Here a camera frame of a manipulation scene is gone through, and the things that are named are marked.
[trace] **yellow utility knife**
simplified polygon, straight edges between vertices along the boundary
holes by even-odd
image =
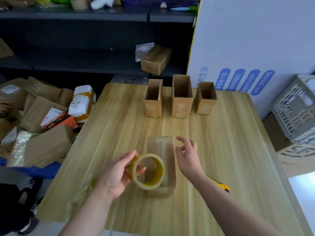
[[[211,180],[213,180],[218,186],[220,186],[227,193],[230,193],[230,188],[229,187],[227,187],[226,185],[224,185],[222,183],[217,182],[216,180],[212,179],[210,176],[207,176],[207,177],[209,177]]]

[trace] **gray plastic crate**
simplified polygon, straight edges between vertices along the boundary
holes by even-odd
[[[309,86],[311,79],[315,75],[297,75],[272,103],[271,110],[283,132],[297,144],[315,145],[315,92]]]

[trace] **forearm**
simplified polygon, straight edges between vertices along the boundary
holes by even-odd
[[[226,236],[257,235],[279,236],[280,234],[264,220],[238,205],[206,175],[192,182],[206,202],[215,220]]]
[[[112,199],[102,189],[95,188],[59,236],[101,235]]]

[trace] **wooden table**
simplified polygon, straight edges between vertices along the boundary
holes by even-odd
[[[162,118],[146,117],[146,86],[109,83],[38,209],[44,220],[65,221],[87,187],[118,154],[146,153],[150,136],[185,136],[198,144],[204,172],[283,235],[313,235],[246,93],[217,91],[211,115],[171,117],[171,88],[163,87]],[[146,197],[131,183],[112,205],[105,229],[142,235],[223,235],[198,191],[176,165],[177,188],[166,199]]]

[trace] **packing tape roll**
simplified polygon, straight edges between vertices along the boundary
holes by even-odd
[[[150,180],[149,182],[141,183],[140,181],[138,181],[136,175],[137,165],[140,161],[147,157],[150,157],[154,161],[156,165],[156,171],[152,180]],[[165,176],[164,162],[158,155],[151,153],[139,155],[138,158],[134,158],[128,168],[132,181],[134,181],[137,186],[144,190],[153,190],[157,188],[162,183]]]

